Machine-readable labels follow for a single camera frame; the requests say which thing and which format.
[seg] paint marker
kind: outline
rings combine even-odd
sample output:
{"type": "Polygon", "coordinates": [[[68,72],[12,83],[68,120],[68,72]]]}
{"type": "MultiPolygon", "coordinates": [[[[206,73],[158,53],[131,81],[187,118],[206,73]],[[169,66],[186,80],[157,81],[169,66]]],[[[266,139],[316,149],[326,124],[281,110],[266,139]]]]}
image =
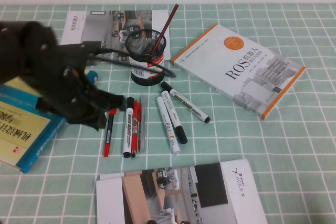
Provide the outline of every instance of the paint marker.
{"type": "Polygon", "coordinates": [[[163,98],[164,104],[166,105],[166,108],[168,110],[170,119],[172,120],[172,123],[175,127],[175,134],[177,136],[177,139],[181,144],[186,144],[188,142],[188,139],[184,133],[184,130],[182,128],[180,119],[177,115],[177,112],[175,110],[175,107],[173,105],[172,99],[170,99],[170,95],[168,91],[162,90],[161,96],[163,98]]]}
{"type": "Polygon", "coordinates": [[[130,157],[132,151],[132,127],[133,127],[133,106],[134,98],[127,98],[126,120],[125,120],[125,134],[124,134],[124,157],[130,157]]]}
{"type": "Polygon", "coordinates": [[[163,120],[164,127],[167,130],[167,134],[168,134],[168,138],[169,138],[169,142],[170,142],[170,146],[172,148],[173,154],[179,154],[181,152],[180,147],[178,146],[176,136],[174,133],[174,129],[173,129],[173,125],[172,125],[172,122],[170,121],[166,106],[164,105],[163,98],[158,97],[156,101],[157,101],[157,104],[159,105],[161,117],[163,120]]]}
{"type": "Polygon", "coordinates": [[[173,89],[168,83],[163,81],[161,83],[161,88],[168,91],[168,93],[175,97],[180,103],[186,106],[191,112],[193,112],[198,118],[200,118],[203,122],[210,122],[210,117],[205,114],[202,110],[200,110],[196,105],[194,105],[191,101],[189,101],[186,97],[178,93],[175,89],[173,89]]]}

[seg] agile x logo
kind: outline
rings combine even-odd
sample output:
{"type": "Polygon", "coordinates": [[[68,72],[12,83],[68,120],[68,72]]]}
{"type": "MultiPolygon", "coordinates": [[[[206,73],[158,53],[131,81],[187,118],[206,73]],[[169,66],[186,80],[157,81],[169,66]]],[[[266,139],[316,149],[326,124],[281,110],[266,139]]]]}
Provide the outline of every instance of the agile x logo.
{"type": "Polygon", "coordinates": [[[241,173],[239,173],[239,172],[237,172],[238,171],[238,168],[236,168],[236,171],[232,171],[233,173],[236,173],[236,174],[238,174],[240,177],[242,177],[243,175],[241,174],[241,173]]]}
{"type": "Polygon", "coordinates": [[[240,191],[240,194],[242,197],[245,197],[245,193],[244,193],[244,181],[243,181],[243,174],[238,172],[238,168],[236,168],[236,170],[232,171],[235,175],[236,175],[236,180],[237,180],[237,184],[238,184],[238,189],[240,191]]]}

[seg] marker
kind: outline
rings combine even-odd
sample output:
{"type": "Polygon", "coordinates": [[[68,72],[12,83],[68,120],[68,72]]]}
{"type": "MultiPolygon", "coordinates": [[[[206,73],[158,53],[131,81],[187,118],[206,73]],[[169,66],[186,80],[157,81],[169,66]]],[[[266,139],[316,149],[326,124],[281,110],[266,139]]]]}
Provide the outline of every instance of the marker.
{"type": "Polygon", "coordinates": [[[147,114],[147,97],[145,95],[140,96],[140,122],[138,124],[139,128],[139,151],[143,152],[145,150],[145,125],[146,125],[146,114],[147,114]]]}
{"type": "Polygon", "coordinates": [[[132,127],[132,158],[135,159],[138,151],[138,122],[140,120],[140,103],[136,100],[133,110],[133,127],[132,127]]]}
{"type": "Polygon", "coordinates": [[[166,105],[166,108],[168,110],[170,119],[172,120],[172,123],[175,127],[175,134],[177,136],[177,139],[181,144],[186,144],[188,142],[188,139],[184,133],[184,130],[182,128],[180,119],[177,115],[177,112],[175,110],[175,107],[173,105],[172,99],[170,99],[169,93],[166,90],[161,91],[161,96],[163,98],[164,104],[166,105]]]}
{"type": "Polygon", "coordinates": [[[128,158],[131,156],[131,143],[132,143],[132,127],[133,127],[133,106],[134,98],[127,98],[127,109],[126,109],[126,123],[125,123],[125,134],[124,134],[124,146],[123,155],[128,158]]]}
{"type": "Polygon", "coordinates": [[[193,112],[199,119],[203,122],[210,122],[210,117],[205,114],[202,110],[200,110],[196,105],[194,105],[191,101],[189,101],[186,97],[178,93],[175,89],[173,89],[168,83],[163,81],[161,83],[161,88],[168,91],[172,97],[175,97],[180,103],[186,106],[191,112],[193,112]]]}
{"type": "Polygon", "coordinates": [[[113,119],[114,119],[114,115],[116,114],[116,112],[117,112],[117,109],[109,111],[109,118],[107,122],[107,131],[106,131],[105,146],[104,146],[104,157],[108,157],[110,154],[113,119]]]}
{"type": "Polygon", "coordinates": [[[163,98],[158,97],[156,101],[157,101],[157,104],[159,105],[161,117],[163,120],[163,124],[167,130],[167,134],[168,134],[168,138],[169,138],[169,142],[170,142],[170,146],[172,148],[173,154],[179,154],[181,152],[180,147],[178,146],[176,136],[174,133],[174,129],[173,129],[173,125],[172,125],[172,122],[170,121],[166,106],[164,105],[163,98]]]}

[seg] table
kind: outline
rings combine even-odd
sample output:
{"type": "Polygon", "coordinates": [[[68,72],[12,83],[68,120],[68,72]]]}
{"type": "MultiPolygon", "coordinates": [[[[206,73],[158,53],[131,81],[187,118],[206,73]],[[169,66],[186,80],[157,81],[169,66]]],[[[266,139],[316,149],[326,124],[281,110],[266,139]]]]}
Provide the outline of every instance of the table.
{"type": "MultiPolygon", "coordinates": [[[[51,25],[60,41],[69,10],[135,8],[173,5],[0,6],[0,19],[51,25]]],[[[103,131],[65,125],[28,174],[0,165],[0,220],[96,223],[99,174],[247,158],[270,224],[336,223],[336,4],[181,5],[170,25],[172,56],[214,23],[307,67],[265,121],[166,62],[177,73],[166,81],[212,118],[204,124],[175,103],[189,142],[174,156],[156,106],[159,86],[141,87],[129,70],[96,66],[100,89],[149,96],[146,152],[122,158],[124,113],[115,117],[109,158],[102,157],[103,131]]]]}

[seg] orange circle label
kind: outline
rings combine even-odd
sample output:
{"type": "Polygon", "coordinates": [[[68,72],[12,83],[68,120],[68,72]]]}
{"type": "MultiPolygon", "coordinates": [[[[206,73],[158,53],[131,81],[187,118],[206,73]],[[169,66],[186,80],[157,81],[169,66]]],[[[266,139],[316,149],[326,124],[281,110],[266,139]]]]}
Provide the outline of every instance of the orange circle label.
{"type": "Polygon", "coordinates": [[[239,50],[244,46],[244,42],[238,37],[228,37],[224,40],[224,46],[231,50],[239,50]]]}

